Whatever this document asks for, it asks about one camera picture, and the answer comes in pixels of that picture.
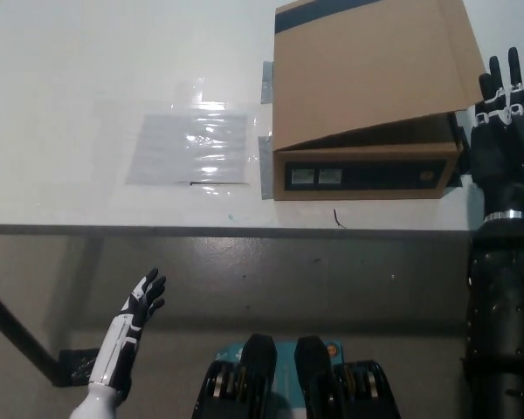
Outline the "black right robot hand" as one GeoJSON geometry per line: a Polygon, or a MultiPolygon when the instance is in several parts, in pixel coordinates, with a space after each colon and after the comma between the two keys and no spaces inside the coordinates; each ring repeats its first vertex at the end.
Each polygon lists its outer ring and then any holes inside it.
{"type": "Polygon", "coordinates": [[[524,80],[516,48],[508,50],[510,85],[492,56],[479,76],[482,100],[471,132],[472,181],[484,196],[484,219],[524,219],[524,80]]]}

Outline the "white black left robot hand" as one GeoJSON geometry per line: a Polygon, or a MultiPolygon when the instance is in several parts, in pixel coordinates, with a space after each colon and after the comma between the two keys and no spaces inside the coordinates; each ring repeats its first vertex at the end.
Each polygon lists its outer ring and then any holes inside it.
{"type": "Polygon", "coordinates": [[[152,269],[139,280],[114,316],[102,341],[89,382],[124,390],[133,369],[142,333],[154,312],[164,304],[165,276],[152,269]]]}

